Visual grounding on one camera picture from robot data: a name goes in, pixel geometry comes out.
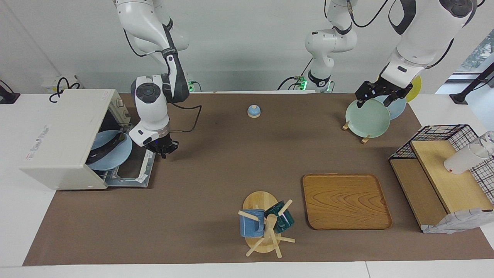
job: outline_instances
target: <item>brown tray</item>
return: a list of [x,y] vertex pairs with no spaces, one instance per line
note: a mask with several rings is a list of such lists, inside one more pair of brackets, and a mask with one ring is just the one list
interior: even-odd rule
[[384,230],[393,223],[374,175],[310,174],[304,176],[303,188],[315,230]]

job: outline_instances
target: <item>light green plate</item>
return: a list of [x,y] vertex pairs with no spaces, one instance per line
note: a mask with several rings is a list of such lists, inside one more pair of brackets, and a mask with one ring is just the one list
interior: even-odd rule
[[348,127],[357,136],[376,138],[383,135],[389,128],[391,116],[389,111],[381,102],[370,99],[362,108],[357,107],[357,100],[352,102],[346,109],[346,121],[350,122]]

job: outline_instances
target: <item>metal grid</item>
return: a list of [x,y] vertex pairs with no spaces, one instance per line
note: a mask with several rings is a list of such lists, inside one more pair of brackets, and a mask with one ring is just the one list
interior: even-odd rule
[[[417,158],[413,152],[413,141],[448,140],[456,151],[472,142],[478,135],[469,125],[427,126],[419,130],[405,145],[389,159]],[[489,201],[494,204],[494,157],[470,169]]]

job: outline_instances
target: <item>white countertop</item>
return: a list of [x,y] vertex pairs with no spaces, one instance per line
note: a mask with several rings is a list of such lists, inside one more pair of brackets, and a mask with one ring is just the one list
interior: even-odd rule
[[[199,265],[79,265],[20,267],[55,194],[28,177],[17,165],[46,124],[47,95],[22,96],[15,105],[0,106],[0,277],[494,277],[494,260],[348,263],[254,263]],[[37,103],[37,109],[31,109]],[[411,107],[422,125],[469,124],[486,129],[465,105],[447,95],[419,95]],[[482,227],[494,246],[494,224]]]

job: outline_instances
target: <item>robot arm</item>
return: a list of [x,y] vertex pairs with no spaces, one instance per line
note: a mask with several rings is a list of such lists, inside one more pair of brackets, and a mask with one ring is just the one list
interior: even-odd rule
[[[353,6],[358,0],[351,0]],[[317,30],[305,38],[305,48],[312,54],[312,65],[305,74],[307,88],[324,92],[334,67],[331,53],[346,52],[357,45],[357,33],[352,29],[352,20],[348,13],[346,0],[331,0],[327,5],[328,21],[333,25],[330,30]]]
[[451,40],[475,14],[477,0],[400,0],[403,19],[390,23],[401,40],[375,83],[365,81],[355,95],[358,107],[378,95],[388,95],[384,105],[404,98],[411,81],[444,52]]
[[135,38],[137,47],[150,53],[162,68],[161,75],[141,76],[132,84],[131,93],[141,121],[129,135],[139,146],[165,158],[178,148],[178,142],[170,138],[166,103],[182,102],[189,96],[178,49],[170,34],[173,21],[162,0],[156,0],[156,3],[152,0],[115,0],[114,3],[122,27]]

